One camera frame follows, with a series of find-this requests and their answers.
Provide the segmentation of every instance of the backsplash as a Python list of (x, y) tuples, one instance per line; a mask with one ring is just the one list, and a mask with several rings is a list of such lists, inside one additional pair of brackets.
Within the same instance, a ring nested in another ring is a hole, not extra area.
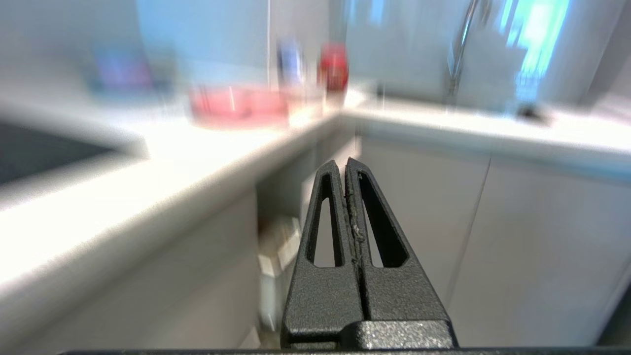
[(627, 1), (590, 87), (593, 95), (612, 93), (631, 101), (630, 34), (631, 1)]
[(72, 59), (95, 46), (143, 46), (173, 56), (194, 81), (267, 83), (279, 37), (296, 37), (316, 61), (329, 41), (331, 1), (5, 0), (0, 57)]
[[(587, 92), (624, 0), (493, 0), (476, 12), (457, 103), (576, 103)], [(441, 101), (469, 0), (349, 0), (351, 71)]]

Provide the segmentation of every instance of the white cabinet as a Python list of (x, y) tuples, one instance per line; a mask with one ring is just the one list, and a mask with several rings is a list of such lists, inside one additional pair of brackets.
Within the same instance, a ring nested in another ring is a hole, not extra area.
[(493, 158), (448, 307), (460, 345), (595, 344), (627, 284), (630, 210), (631, 185)]
[(393, 139), (362, 139), (362, 162), (373, 172), (445, 304), (489, 159)]
[(6, 354), (242, 344), (257, 325), (256, 194), (236, 197)]

